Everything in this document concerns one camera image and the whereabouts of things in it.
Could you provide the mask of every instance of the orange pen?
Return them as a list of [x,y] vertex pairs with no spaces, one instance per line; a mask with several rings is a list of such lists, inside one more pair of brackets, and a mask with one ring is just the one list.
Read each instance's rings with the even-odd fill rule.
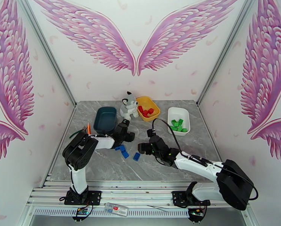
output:
[[88,127],[88,134],[91,134],[91,131],[90,131],[90,123],[87,123],[87,127]]

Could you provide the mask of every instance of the marble surface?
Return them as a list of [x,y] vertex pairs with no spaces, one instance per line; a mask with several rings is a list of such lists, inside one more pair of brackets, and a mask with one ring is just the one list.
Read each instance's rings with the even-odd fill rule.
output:
[[[205,157],[209,160],[219,160],[212,145],[207,130],[200,117],[199,111],[194,101],[155,101],[160,108],[159,118],[167,120],[167,110],[170,107],[181,107],[189,111],[191,130],[186,136],[177,136],[180,147],[189,154]],[[62,152],[70,142],[69,136],[80,130],[89,122],[92,134],[95,133],[93,123],[96,111],[100,107],[114,106],[117,109],[117,123],[122,121],[119,115],[121,101],[81,101],[74,118],[70,124],[66,140],[53,168],[51,178],[53,180],[70,180],[69,170],[65,164]],[[154,127],[169,147],[176,147],[176,143],[171,134],[167,131],[167,126],[161,121],[155,121]],[[207,179],[189,171],[174,169],[158,164],[153,156],[140,156],[138,162],[133,160],[137,152],[137,144],[148,142],[147,129],[152,128],[152,122],[145,122],[141,117],[134,118],[129,125],[129,131],[135,133],[133,142],[124,142],[129,157],[124,159],[120,151],[113,149],[95,150],[90,162],[86,167],[86,179],[90,180],[164,180],[164,181],[207,181]]]

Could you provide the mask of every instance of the plastic container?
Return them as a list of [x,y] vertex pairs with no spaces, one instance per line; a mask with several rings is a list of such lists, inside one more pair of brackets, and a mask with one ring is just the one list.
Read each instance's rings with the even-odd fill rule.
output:
[[141,96],[136,98],[137,102],[138,102],[138,106],[142,106],[143,110],[149,110],[150,108],[154,109],[154,112],[152,114],[150,114],[149,118],[146,118],[143,116],[143,114],[139,111],[139,109],[137,108],[137,111],[140,115],[140,117],[146,121],[152,121],[153,119],[157,118],[160,114],[160,109],[159,107],[157,107],[157,105],[152,101],[151,98],[149,98],[148,96]]
[[189,112],[180,107],[170,107],[167,111],[167,123],[172,126],[171,121],[175,119],[178,121],[179,119],[183,119],[182,128],[186,128],[187,132],[173,131],[175,135],[185,136],[190,132],[190,116]]
[[98,134],[111,134],[116,125],[116,108],[101,107],[97,110],[93,129]]

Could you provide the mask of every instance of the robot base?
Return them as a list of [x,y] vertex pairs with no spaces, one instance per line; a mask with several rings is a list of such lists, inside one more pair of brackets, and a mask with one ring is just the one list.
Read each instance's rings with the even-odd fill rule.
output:
[[65,205],[100,205],[101,191],[90,191],[88,188],[78,194],[70,187],[64,201]]

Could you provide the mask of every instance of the red block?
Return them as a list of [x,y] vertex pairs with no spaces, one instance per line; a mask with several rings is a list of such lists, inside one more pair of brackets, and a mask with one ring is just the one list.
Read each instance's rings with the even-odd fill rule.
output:
[[138,110],[140,111],[140,113],[143,113],[143,107],[142,106],[138,106]]
[[153,108],[150,108],[149,110],[148,110],[148,113],[149,114],[152,114],[154,112],[154,109]]

